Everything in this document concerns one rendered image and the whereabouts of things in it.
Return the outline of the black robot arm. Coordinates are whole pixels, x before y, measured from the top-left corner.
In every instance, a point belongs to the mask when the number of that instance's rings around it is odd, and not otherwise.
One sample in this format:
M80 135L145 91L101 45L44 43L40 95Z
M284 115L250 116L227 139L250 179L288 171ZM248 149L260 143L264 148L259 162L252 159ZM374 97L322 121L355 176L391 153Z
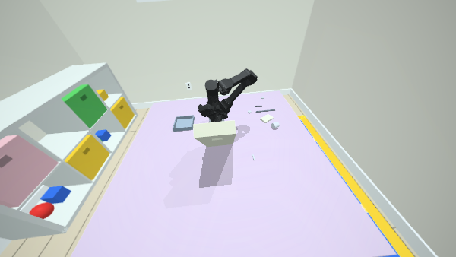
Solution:
M210 98L218 98L218 92L222 95L227 95L231 91L233 87L237 84L240 84L230 95L228 98L223 99L220 101L220 113L225 112L228 114L230 112L230 108L233 106L233 101L250 85L253 85L257 81L257 76L253 73L252 70L248 70L247 68L237 74L236 76L223 80L218 81L216 80L208 80L205 82L205 88L207 91L207 100Z

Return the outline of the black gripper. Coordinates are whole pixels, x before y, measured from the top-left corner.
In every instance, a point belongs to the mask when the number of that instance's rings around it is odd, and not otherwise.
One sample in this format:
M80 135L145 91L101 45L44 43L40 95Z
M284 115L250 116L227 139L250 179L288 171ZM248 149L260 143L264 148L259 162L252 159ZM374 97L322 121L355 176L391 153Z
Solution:
M200 106L199 112L204 113L204 111L208 112L206 117L208 117L211 122L221 122L222 119L228 118L228 115L225 112L220 113L220 101L215 97L208 99L207 104Z

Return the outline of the light blue square tray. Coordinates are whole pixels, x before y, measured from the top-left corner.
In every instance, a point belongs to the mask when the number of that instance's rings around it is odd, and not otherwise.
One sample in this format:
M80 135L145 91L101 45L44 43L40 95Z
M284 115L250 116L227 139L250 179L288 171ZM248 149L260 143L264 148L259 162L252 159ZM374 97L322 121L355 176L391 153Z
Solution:
M194 115L191 116L176 116L173 131L186 131L186 130L193 130L195 117Z

